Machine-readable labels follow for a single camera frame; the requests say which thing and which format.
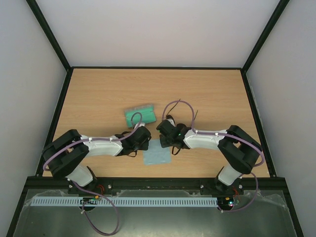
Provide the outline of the light blue cleaning cloth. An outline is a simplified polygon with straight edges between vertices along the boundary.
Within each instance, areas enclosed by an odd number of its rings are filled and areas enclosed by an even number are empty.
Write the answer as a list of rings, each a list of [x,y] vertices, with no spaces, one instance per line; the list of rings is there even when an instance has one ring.
[[[171,163],[170,148],[163,148],[159,139],[150,140],[149,147],[143,151],[144,165],[157,165]]]

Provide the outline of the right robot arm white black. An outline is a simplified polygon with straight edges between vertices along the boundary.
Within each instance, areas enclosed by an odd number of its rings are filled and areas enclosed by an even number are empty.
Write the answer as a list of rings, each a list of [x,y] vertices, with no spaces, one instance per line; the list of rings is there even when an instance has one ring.
[[[217,174],[214,186],[220,193],[227,193],[236,179],[244,174],[250,174],[257,166],[257,160],[265,158],[262,147],[250,135],[237,125],[227,130],[203,131],[179,123],[173,119],[165,119],[158,126],[160,144],[163,148],[209,149],[220,151],[228,164]]]

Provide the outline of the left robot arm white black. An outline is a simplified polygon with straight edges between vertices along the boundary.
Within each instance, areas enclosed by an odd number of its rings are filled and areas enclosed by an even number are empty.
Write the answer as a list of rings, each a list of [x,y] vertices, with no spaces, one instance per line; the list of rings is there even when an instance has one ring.
[[[146,151],[150,139],[151,133],[143,123],[131,132],[111,137],[89,137],[71,129],[43,149],[43,170],[51,172],[53,178],[67,178],[80,187],[87,187],[96,182],[96,177],[89,167],[81,166],[84,158],[131,156]]]

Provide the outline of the grey glasses case green lining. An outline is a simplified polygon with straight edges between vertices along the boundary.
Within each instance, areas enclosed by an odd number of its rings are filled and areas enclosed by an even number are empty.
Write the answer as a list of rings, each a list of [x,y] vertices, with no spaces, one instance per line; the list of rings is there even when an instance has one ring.
[[[153,104],[125,109],[124,116],[128,128],[134,127],[138,122],[145,124],[156,122]]]

